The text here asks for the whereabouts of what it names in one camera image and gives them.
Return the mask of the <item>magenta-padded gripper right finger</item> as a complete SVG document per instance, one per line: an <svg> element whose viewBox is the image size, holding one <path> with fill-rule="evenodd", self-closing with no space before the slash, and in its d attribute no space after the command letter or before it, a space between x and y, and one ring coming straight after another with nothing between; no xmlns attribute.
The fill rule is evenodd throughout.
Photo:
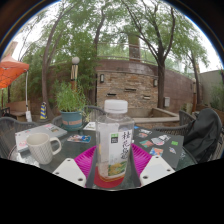
<svg viewBox="0 0 224 224"><path fill-rule="evenodd" d="M130 161L132 179L136 188L175 172L161 156L152 156L135 144L131 145Z"/></svg>

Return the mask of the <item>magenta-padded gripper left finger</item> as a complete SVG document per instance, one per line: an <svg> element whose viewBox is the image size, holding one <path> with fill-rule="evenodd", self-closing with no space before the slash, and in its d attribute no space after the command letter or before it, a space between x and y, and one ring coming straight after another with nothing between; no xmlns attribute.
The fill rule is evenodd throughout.
<svg viewBox="0 0 224 224"><path fill-rule="evenodd" d="M84 188L92 188L95 177L96 147L93 146L76 158L66 158L54 174Z"/></svg>

